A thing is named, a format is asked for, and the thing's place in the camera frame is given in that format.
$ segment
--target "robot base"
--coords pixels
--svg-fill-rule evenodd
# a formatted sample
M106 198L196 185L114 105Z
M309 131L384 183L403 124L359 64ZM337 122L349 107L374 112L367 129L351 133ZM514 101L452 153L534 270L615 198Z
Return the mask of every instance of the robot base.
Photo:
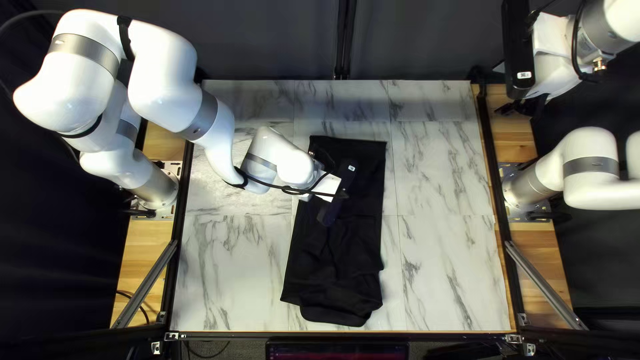
M520 163L498 163L500 170L500 177L502 182L509 181L510 177L515 177L519 170ZM527 218L528 213L550 213L551 205L548 200L543 200L537 204L531 204L527 209L518 209L515 206L510 205L508 202L504 202L504 207L507 211L507 217L509 222L550 222L549 218L537 218L529 220Z
M162 169L162 171L165 174L169 175L171 180L173 180L176 183L176 187L177 187L177 184L179 184L180 182L180 176L182 175L182 161L162 160L161 162L164 163L164 169ZM176 197L175 200L173 200L170 204L166 204L164 206L162 204L153 204L152 206L153 208L156 208L155 205L163 206L162 208L159 208L156 210L156 216L153 218L148 218L140 215L132 215L131 220L173 221L173 218L175 216L175 203L177 202L177 199L178 197ZM143 202L138 198L131 201L131 209L146 210L148 208L145 207L145 205L151 206L151 204L147 204L146 202Z

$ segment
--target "metal bracket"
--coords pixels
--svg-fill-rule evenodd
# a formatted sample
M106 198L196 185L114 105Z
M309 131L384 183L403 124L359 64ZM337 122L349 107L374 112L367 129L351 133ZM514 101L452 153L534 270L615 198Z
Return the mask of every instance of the metal bracket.
M169 177L174 180L177 179L177 182L180 182L180 176L182 175L182 161L165 161L161 160L164 163L164 168L162 171L169 175ZM154 218L148 218L139 215L133 215L131 220L141 220L141 221L173 221L175 217L175 205L176 199L169 205L156 210L156 216ZM131 209L146 209L144 204L138 202L138 198L135 198L131 201Z
M500 172L500 178L504 179L506 177L516 176L521 170L518 167L520 163L498 163L498 170ZM551 219L542 218L535 220L528 220L527 213L528 211L522 211L514 206L509 205L508 202L504 202L504 207L507 211L507 217L509 218L509 222L550 222ZM543 200L535 205L535 212L537 213L549 213L551 212L551 205L548 200Z
M127 303L127 305L125 305L124 309L122 309L120 315L118 315L115 323L113 323L113 326L111 326L112 329L121 329L129 325L131 319L133 319L133 316L138 311L140 304L142 304L142 302L145 300L145 297L147 297L147 294L151 290L151 287L160 276L160 273L167 265L169 260L171 260L177 246L178 240L172 240L164 248L162 254L160 254L160 257L158 258L158 260L156 260L156 263L154 263L154 266L151 267L151 270L149 270L147 276L145 276L145 278L142 280L142 283L140 284L140 286L138 286L136 292L133 294L131 299L129 299L129 302Z
M177 341L178 340L178 333L177 332L166 332L164 334L164 340L165 341Z
M564 303L560 295L556 293L556 291L549 285L547 280L545 280L544 276L542 276L535 266L527 258L522 255L520 250L516 247L516 245L512 241L505 241L504 248L507 250L507 253L513 261L518 264L518 266L529 276L531 281L540 289L542 295L545 296L545 299L554 308L556 313L560 315L560 317L566 321L569 326L574 330L589 330L586 325L582 323L580 318L573 312L573 310Z
M524 344L525 352L524 356L533 356L536 354L536 345L535 344Z
M160 355L160 341L151 343L151 354Z
M166 311L160 311L158 316L156 316L156 323L164 323L164 319L166 318Z
M507 334L504 339L510 344L522 344L522 337L518 334Z
M520 326L531 325L531 323L529 322L529 318L525 313L518 313L518 323L520 324Z

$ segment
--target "folded black fabric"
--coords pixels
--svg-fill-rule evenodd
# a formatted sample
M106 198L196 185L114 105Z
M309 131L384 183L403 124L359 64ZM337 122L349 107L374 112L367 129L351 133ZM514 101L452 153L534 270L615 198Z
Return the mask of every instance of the folded black fabric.
M300 306L313 322L363 326L382 306L378 272L385 142L311 136L309 151L324 164L358 164L333 225L317 214L327 202L300 201L293 227L281 301Z

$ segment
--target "marble tabletop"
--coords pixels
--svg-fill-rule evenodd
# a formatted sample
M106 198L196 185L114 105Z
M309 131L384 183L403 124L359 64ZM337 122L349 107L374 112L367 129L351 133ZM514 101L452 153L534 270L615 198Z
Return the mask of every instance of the marble tabletop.
M508 306L479 126L467 81L205 81L236 116L233 159L258 127L383 140L384 305L360 328L280 301L297 199L225 184L196 145L171 329L505 331Z

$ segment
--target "black strap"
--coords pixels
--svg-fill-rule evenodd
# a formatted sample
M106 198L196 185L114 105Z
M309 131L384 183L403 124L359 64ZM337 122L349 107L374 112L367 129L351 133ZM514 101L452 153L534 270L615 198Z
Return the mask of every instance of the black strap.
M127 57L127 60L134 61L136 59L131 51L131 39L129 38L129 25L131 25L132 19L126 16L118 16L118 26L120 27L120 43L122 43L122 50Z
M82 137L85 137L85 136L89 135L90 133L94 132L98 128L98 125L100 125L100 121L102 121L102 114L98 115L98 118L95 120L93 125L91 125L91 127L88 128L87 130L84 130L82 133L73 134L73 135L65 135L65 134L60 134L60 133L58 133L58 134L60 134L60 136L62 136L63 138L67 138L67 139L82 138Z
M240 174L242 176L242 178L244 179L242 184L229 184L225 181L225 183L227 183L228 185L233 186L234 188L238 188L238 189L243 189L244 187L249 183L249 178L246 176L246 172L240 170L239 167L234 167L234 169L238 172L238 174Z

